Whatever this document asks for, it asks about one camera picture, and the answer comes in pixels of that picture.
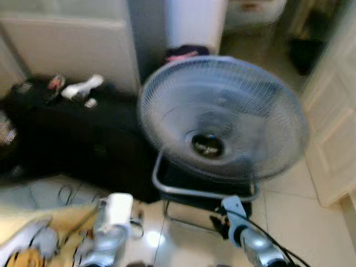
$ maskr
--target electric fan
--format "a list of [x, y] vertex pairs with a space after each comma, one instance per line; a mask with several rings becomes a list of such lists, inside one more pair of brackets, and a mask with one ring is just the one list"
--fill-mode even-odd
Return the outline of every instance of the electric fan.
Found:
[[[144, 133], [162, 157], [202, 181], [257, 184], [291, 167], [308, 141], [298, 99], [268, 72], [231, 57], [198, 56], [163, 66], [145, 83]], [[154, 184], [164, 192], [226, 194]]]

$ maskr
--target metal fan base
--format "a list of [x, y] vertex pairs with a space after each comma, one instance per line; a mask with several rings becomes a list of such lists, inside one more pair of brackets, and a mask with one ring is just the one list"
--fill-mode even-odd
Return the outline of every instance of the metal fan base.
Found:
[[206, 231], [209, 233], [215, 232], [213, 229], [209, 229], [206, 227], [202, 227], [200, 225], [193, 224], [188, 221], [183, 221], [178, 218], [173, 218], [169, 215], [168, 209], [169, 209], [169, 203], [170, 202], [176, 202], [178, 204], [182, 205], [187, 205], [191, 206], [194, 208], [198, 209], [204, 209], [208, 210], [211, 212], [216, 212], [216, 209], [221, 206], [221, 201], [222, 199], [231, 196], [231, 195], [240, 195], [241, 199], [243, 200], [243, 206], [246, 210], [246, 213], [248, 217], [251, 216], [252, 209], [251, 209], [251, 202], [256, 199], [256, 197], [259, 194], [259, 187], [257, 184], [254, 185], [254, 190], [251, 192], [251, 186], [249, 184], [241, 184], [238, 186], [238, 188], [234, 187], [236, 189], [235, 191], [227, 191], [227, 193], [231, 194], [221, 194], [220, 192], [208, 192], [208, 191], [200, 191], [200, 190], [195, 190], [195, 189], [187, 189], [187, 188], [181, 188], [181, 187], [174, 187], [174, 186], [169, 186], [166, 184], [163, 184], [160, 179], [163, 177], [169, 177], [173, 180], [176, 180], [175, 178], [180, 178], [182, 176], [186, 176], [183, 171], [179, 170], [177, 166], [173, 166], [167, 162], [163, 162], [163, 166], [161, 167], [163, 159], [163, 154], [160, 153], [157, 160], [156, 160], [156, 165], [154, 168], [154, 172], [152, 174], [152, 182], [154, 185], [157, 187], [157, 189], [160, 191], [161, 198], [164, 200], [163, 203], [163, 215], [165, 218], [167, 218], [169, 221], [173, 223], [177, 223], [182, 226], [188, 226], [191, 228], [194, 228], [196, 230], [202, 230]]

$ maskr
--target silver metal part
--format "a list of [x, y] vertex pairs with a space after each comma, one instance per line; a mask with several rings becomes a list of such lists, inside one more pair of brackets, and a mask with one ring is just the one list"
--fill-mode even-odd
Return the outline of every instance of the silver metal part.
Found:
[[118, 227], [107, 233], [95, 236], [92, 249], [82, 258], [80, 266], [85, 267], [93, 264], [102, 267], [118, 266], [120, 259], [123, 258], [125, 253], [125, 241], [127, 237], [128, 233], [125, 227]]
[[[206, 197], [206, 198], [211, 198], [211, 199], [225, 199], [227, 197], [231, 197], [231, 195], [217, 194], [217, 193], [205, 192], [205, 191], [197, 191], [197, 190], [167, 186], [167, 185], [162, 184], [157, 177], [162, 158], [163, 158], [163, 151], [160, 151], [160, 153], [157, 157], [156, 163], [155, 163], [154, 170], [152, 172], [152, 182], [155, 185], [155, 187], [158, 190], [160, 190], [161, 192], [164, 192], [167, 194]], [[259, 192], [260, 192], [259, 186], [257, 183], [255, 183], [254, 188], [253, 188], [253, 194], [248, 197], [239, 197], [239, 199], [242, 202], [252, 202], [258, 197]]]
[[251, 228], [248, 221], [244, 220], [246, 212], [237, 196], [224, 199], [221, 205], [228, 212], [230, 223], [229, 240], [238, 248], [242, 248], [255, 267], [268, 267], [277, 260], [285, 260], [283, 252], [264, 235]]
[[242, 249], [255, 267], [268, 267], [277, 260], [285, 260], [284, 254], [279, 248], [253, 229], [243, 230], [240, 240]]

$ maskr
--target floor tile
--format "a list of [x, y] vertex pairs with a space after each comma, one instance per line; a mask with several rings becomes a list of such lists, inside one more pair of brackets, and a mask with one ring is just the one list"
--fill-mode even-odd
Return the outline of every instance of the floor tile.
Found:
[[154, 263], [164, 221], [162, 202], [145, 205], [135, 201], [132, 207], [132, 217], [138, 217], [140, 212], [144, 214], [145, 234], [141, 240], [131, 239], [126, 243], [125, 257], [122, 266], [126, 266], [133, 261], [141, 260], [147, 264]]
[[290, 170], [264, 183], [267, 191], [317, 198], [314, 184], [305, 158], [298, 161]]
[[0, 187], [0, 213], [11, 214], [22, 211], [34, 211], [36, 204], [26, 186]]
[[252, 216], [250, 218], [262, 229], [267, 231], [265, 191], [261, 190], [258, 198], [252, 202]]
[[94, 197], [104, 197], [108, 194], [106, 190], [74, 180], [65, 175], [32, 181], [27, 186], [33, 192], [37, 209], [64, 207], [70, 194], [72, 197], [75, 195], [70, 200], [71, 205], [89, 204]]
[[356, 255], [337, 204], [266, 191], [269, 233], [313, 267], [356, 266]]
[[[191, 223], [208, 228], [211, 227], [209, 220], [211, 213], [204, 210], [171, 203], [169, 214], [181, 220], [188, 220]], [[267, 229], [263, 190], [253, 202], [251, 219], [262, 228]], [[219, 235], [197, 231], [165, 220], [155, 266], [211, 267], [218, 264], [240, 267], [252, 266], [241, 249], [236, 248], [228, 240], [223, 240]]]
[[292, 91], [300, 95], [307, 76], [298, 74], [288, 55], [285, 39], [265, 36], [227, 36], [221, 41], [220, 54], [233, 56], [255, 64], [281, 79]]
[[165, 220], [155, 267], [213, 266], [217, 241], [218, 236]]
[[218, 265], [252, 267], [244, 252], [228, 240], [165, 220], [155, 267]]
[[[267, 230], [266, 212], [265, 212], [265, 196], [264, 191], [261, 190], [258, 198], [252, 204], [252, 217], [251, 220], [263, 229]], [[193, 223], [205, 228], [212, 229], [210, 215], [215, 215], [213, 212], [197, 209], [194, 207], [186, 206], [171, 202], [169, 204], [169, 215], [189, 223]]]

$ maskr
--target black cable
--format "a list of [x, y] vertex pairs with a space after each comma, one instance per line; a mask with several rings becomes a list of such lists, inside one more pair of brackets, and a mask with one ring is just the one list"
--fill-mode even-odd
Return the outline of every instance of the black cable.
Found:
[[243, 220], [249, 222], [250, 224], [252, 224], [254, 227], [256, 227], [258, 230], [260, 230], [264, 235], [266, 235], [267, 238], [269, 238], [272, 243], [274, 245], [276, 245], [277, 247], [280, 248], [280, 250], [283, 251], [283, 253], [285, 254], [285, 256], [287, 257], [287, 259], [294, 264], [292, 258], [290, 257], [290, 255], [292, 255], [294, 258], [296, 258], [297, 260], [299, 260], [304, 266], [306, 267], [310, 267], [310, 265], [308, 263], [306, 263], [301, 257], [297, 256], [295, 253], [291, 252], [289, 249], [283, 247], [282, 245], [280, 245], [274, 238], [272, 238], [272, 236], [270, 236], [265, 230], [263, 230], [258, 224], [254, 223], [253, 221], [247, 219], [246, 217], [242, 216], [241, 214], [238, 214], [232, 210], [226, 210], [226, 212], [234, 214], [240, 218], [242, 218]]
[[35, 196], [34, 196], [34, 193], [33, 193], [33, 191], [31, 190], [31, 188], [28, 188], [28, 192], [29, 192], [29, 197], [30, 197], [30, 199], [32, 200], [32, 202], [33, 202], [33, 206], [34, 206], [34, 210], [37, 210], [37, 201], [36, 201], [36, 198], [35, 198]]
[[141, 238], [143, 238], [145, 231], [144, 231], [144, 227], [142, 226], [142, 223], [139, 221], [136, 221], [135, 219], [130, 219], [130, 225], [134, 225], [135, 227], [139, 228], [141, 231], [141, 234], [138, 236], [134, 236], [133, 239], [140, 240]]
[[[57, 202], [58, 204], [60, 204], [61, 206], [69, 206], [69, 205], [72, 205], [73, 203], [73, 200], [74, 198], [76, 197], [80, 187], [83, 185], [83, 183], [80, 183], [77, 190], [74, 192], [73, 194], [73, 187], [71, 185], [63, 185], [61, 186], [60, 190], [58, 191], [58, 195], [57, 195]], [[64, 189], [69, 189], [69, 194], [68, 194], [68, 198], [66, 201], [63, 201], [61, 199], [61, 194], [62, 194], [62, 191]]]
[[91, 199], [91, 202], [93, 203], [93, 202], [95, 202], [96, 199], [102, 199], [102, 198], [103, 198], [103, 196], [100, 195], [99, 193], [97, 193], [95, 196], [93, 196], [93, 198]]

